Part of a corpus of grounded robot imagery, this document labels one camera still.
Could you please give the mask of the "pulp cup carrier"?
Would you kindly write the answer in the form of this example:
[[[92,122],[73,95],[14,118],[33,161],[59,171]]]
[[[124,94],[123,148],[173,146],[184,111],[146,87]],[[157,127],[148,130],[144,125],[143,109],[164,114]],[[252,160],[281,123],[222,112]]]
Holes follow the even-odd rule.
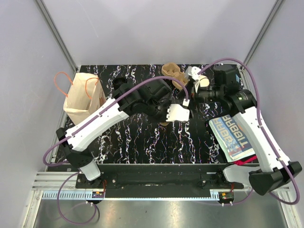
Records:
[[[161,72],[164,76],[170,76],[179,80],[184,86],[186,86],[188,83],[188,79],[185,77],[185,73],[181,72],[180,67],[173,62],[163,65]]]

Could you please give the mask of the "paper bag orange handles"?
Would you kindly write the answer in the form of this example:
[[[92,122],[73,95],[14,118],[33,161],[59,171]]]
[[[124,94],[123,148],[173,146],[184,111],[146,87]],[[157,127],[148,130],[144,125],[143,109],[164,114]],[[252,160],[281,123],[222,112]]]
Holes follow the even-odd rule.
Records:
[[[64,74],[71,83],[67,93],[57,85],[56,79],[60,74]],[[63,110],[75,125],[81,123],[106,102],[106,96],[97,75],[76,73],[74,79],[71,79],[67,73],[58,72],[54,77],[54,84],[66,96]]]

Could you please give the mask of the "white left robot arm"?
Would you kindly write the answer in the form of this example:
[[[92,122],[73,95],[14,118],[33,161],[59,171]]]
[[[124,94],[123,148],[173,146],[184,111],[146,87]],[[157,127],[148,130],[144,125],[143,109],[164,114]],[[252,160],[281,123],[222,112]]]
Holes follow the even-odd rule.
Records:
[[[152,122],[163,121],[171,104],[172,89],[163,79],[148,81],[121,100],[118,98],[135,86],[122,77],[114,79],[112,85],[112,97],[97,111],[70,129],[57,130],[67,161],[85,175],[92,188],[98,188],[103,177],[88,149],[91,142],[134,114],[145,114]]]

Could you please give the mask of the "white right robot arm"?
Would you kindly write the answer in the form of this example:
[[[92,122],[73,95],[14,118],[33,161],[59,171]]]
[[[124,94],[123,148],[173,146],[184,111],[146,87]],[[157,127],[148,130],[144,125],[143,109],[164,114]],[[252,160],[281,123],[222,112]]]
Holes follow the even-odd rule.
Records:
[[[214,85],[208,86],[200,69],[190,67],[187,74],[194,79],[192,97],[196,102],[219,102],[227,115],[209,121],[218,143],[231,164],[218,174],[216,184],[227,188],[233,182],[250,185],[265,195],[289,183],[302,171],[299,162],[290,161],[267,128],[253,94],[240,87],[236,70],[230,65],[213,69]]]

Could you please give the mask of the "stack of paper cups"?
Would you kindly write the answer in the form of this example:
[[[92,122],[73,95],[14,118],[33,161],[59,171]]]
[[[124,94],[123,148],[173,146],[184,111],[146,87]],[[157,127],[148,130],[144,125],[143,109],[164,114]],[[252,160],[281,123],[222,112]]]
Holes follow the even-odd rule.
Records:
[[[194,83],[194,87],[196,90],[198,90],[201,87],[208,87],[209,86],[209,79],[204,76],[204,75],[200,75]]]

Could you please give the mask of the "stack of black lids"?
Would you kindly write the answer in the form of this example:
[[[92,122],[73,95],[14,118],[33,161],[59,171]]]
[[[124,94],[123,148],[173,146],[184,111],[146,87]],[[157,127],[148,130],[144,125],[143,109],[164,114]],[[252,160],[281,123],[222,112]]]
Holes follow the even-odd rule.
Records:
[[[123,77],[117,77],[112,81],[114,90],[118,90],[121,92],[126,92],[127,91],[127,86],[128,86],[128,81],[126,78]]]

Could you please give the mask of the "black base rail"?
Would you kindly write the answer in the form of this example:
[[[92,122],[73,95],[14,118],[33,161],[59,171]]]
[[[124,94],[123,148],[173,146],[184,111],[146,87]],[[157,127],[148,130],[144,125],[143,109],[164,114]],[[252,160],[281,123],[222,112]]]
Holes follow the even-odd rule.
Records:
[[[241,190],[229,183],[222,171],[225,164],[102,164],[101,175],[89,181],[76,176],[78,189],[105,187],[106,198],[203,198],[210,190]]]

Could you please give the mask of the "aluminium frame post right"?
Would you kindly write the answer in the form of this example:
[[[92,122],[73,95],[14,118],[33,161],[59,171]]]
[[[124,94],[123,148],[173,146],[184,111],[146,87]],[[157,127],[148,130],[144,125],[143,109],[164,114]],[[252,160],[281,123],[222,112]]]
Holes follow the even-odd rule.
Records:
[[[255,52],[257,51],[259,45],[261,44],[263,38],[267,34],[269,28],[271,27],[272,23],[274,22],[277,14],[279,13],[280,9],[282,8],[283,4],[285,3],[285,0],[276,0],[269,11],[261,29],[259,30],[253,44],[251,45],[245,59],[244,64],[249,66],[250,60],[254,56]]]

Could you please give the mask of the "aluminium frame post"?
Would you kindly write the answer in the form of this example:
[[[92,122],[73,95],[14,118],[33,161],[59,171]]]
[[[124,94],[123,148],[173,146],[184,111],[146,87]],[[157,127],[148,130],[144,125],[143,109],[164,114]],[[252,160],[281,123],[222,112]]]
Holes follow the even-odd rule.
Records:
[[[277,14],[279,13],[280,9],[282,8],[283,4],[285,3],[285,0],[276,0],[269,11],[261,29],[259,30],[253,44],[251,45],[245,59],[244,64],[249,66],[250,60],[254,56],[255,52],[257,51],[259,45],[261,44],[263,38],[267,34],[269,28],[271,27],[272,23],[274,22]]]
[[[34,0],[36,6],[38,7],[38,10],[40,11],[42,17],[44,18],[49,30],[51,31],[55,41],[59,45],[62,54],[64,55],[65,59],[67,60],[70,68],[73,70],[73,72],[76,72],[78,70],[78,66],[76,65],[75,61],[73,60],[70,52],[68,51],[60,33],[57,29],[51,14],[49,13],[45,3],[43,0]]]

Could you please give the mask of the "aluminium frame post left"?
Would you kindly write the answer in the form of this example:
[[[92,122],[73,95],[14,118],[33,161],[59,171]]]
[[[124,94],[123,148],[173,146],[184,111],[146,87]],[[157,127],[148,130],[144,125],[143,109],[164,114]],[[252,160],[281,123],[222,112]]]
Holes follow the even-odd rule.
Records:
[[[73,72],[76,72],[78,70],[78,66],[76,65],[75,61],[73,60],[70,52],[68,51],[60,33],[57,29],[51,14],[49,13],[45,3],[43,0],[34,0],[36,6],[38,7],[38,10],[40,11],[42,17],[44,18],[49,30],[51,31],[55,41],[59,45],[62,54],[64,55],[65,59],[67,60],[70,68],[73,70]]]

